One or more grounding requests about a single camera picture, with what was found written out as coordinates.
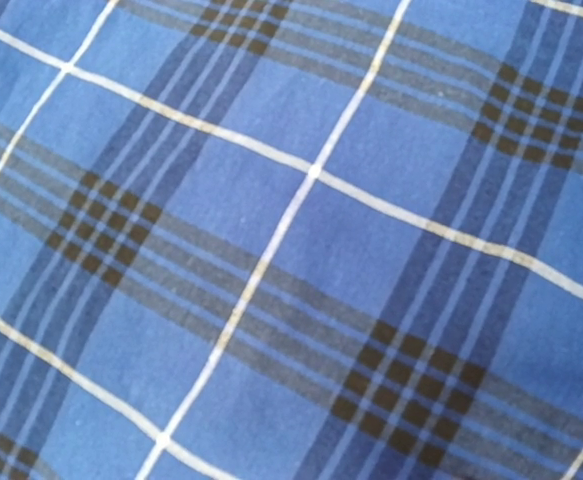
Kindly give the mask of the blue plaid long sleeve shirt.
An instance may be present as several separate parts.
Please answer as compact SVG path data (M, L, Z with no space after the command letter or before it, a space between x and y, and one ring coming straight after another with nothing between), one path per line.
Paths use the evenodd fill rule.
M583 479L583 1L0 1L0 479Z

